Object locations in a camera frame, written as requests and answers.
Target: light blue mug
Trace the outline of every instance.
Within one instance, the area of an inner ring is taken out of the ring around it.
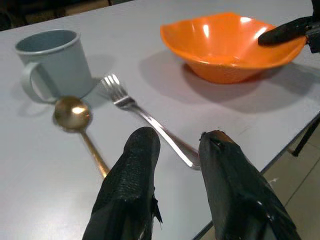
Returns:
[[[22,87],[35,102],[55,103],[61,96],[82,98],[95,86],[79,33],[41,32],[19,41],[15,50],[25,65]]]

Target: table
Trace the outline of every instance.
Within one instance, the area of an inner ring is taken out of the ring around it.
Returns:
[[[301,0],[137,0],[0,32],[0,239],[80,239],[102,179],[82,140],[52,123],[53,106],[19,84],[14,43],[50,29],[81,33],[95,77],[115,73],[159,122],[198,148],[203,131],[225,131],[262,171],[320,110],[320,58],[306,46],[294,63],[260,81],[215,85],[194,76],[160,38],[160,26],[232,11],[279,25],[312,14]],[[145,123],[93,91],[88,133],[112,167]],[[190,240],[211,220],[200,171],[161,141],[155,196],[163,218],[154,240]]]

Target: fork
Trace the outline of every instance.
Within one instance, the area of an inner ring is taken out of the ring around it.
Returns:
[[[131,111],[138,114],[147,121],[153,128],[166,140],[173,148],[176,154],[192,169],[200,170],[200,161],[197,150],[173,135],[169,130],[163,127],[149,113],[138,106],[137,102],[128,95],[127,91],[121,86],[115,74],[106,75],[101,80],[108,96],[113,104],[126,111]]]

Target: gold spoon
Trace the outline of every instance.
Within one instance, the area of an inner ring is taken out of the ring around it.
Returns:
[[[81,134],[101,175],[105,178],[110,170],[86,134],[86,128],[92,120],[89,107],[75,96],[63,96],[55,103],[53,119],[64,131]]]

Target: orange bowl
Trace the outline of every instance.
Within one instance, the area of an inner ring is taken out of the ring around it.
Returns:
[[[160,33],[165,45],[201,78],[232,84],[291,62],[306,44],[302,36],[276,46],[258,45],[258,37],[273,28],[227,12],[163,25]]]

